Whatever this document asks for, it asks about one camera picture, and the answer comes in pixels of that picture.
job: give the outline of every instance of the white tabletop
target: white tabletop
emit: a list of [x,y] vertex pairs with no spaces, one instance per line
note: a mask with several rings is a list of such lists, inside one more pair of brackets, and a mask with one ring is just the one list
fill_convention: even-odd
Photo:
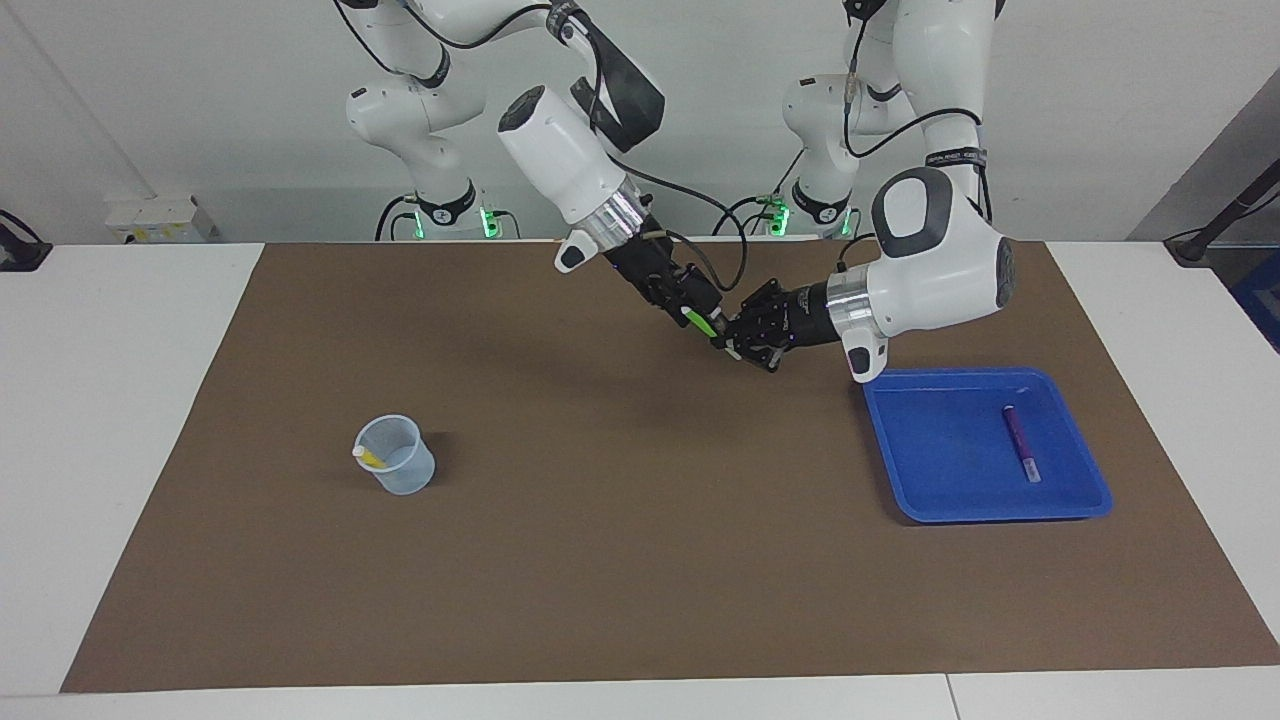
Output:
[[[1160,246],[1052,251],[1276,632],[1280,356]],[[1275,667],[51,697],[260,252],[59,247],[0,275],[0,717],[1280,717]]]

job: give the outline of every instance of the yellow marker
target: yellow marker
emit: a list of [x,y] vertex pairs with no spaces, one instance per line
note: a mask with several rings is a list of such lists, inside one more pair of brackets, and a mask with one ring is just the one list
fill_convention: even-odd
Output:
[[369,465],[370,468],[372,468],[375,470],[385,470],[387,469],[387,462],[383,462],[383,460],[380,457],[378,457],[376,455],[374,455],[367,447],[365,447],[362,445],[357,445],[356,447],[351,448],[351,455],[353,457],[358,457],[361,462],[364,462],[365,465]]

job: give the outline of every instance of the blue tray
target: blue tray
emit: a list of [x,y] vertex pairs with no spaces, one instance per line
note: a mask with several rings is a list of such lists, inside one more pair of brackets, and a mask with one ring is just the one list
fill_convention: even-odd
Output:
[[[1057,386],[1032,368],[887,370],[864,387],[893,497],[919,523],[1097,518],[1111,491]],[[1030,483],[1001,410],[1018,409]]]

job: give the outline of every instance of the purple marker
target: purple marker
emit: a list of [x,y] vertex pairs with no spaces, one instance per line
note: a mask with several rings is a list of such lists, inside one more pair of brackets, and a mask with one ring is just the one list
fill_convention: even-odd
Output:
[[1005,424],[1009,425],[1009,434],[1014,438],[1014,447],[1018,448],[1018,459],[1023,461],[1023,470],[1027,470],[1027,479],[1038,483],[1039,469],[1036,466],[1032,446],[1027,443],[1023,421],[1018,419],[1018,410],[1012,405],[1005,406]]

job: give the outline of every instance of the translucent cup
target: translucent cup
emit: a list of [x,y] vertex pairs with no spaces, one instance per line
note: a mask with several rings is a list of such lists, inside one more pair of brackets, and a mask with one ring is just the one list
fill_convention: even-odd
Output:
[[364,447],[387,465],[376,468],[369,455],[356,457],[356,462],[392,495],[413,495],[435,474],[435,456],[422,442],[422,432],[403,415],[383,415],[365,425],[356,436],[356,447]]

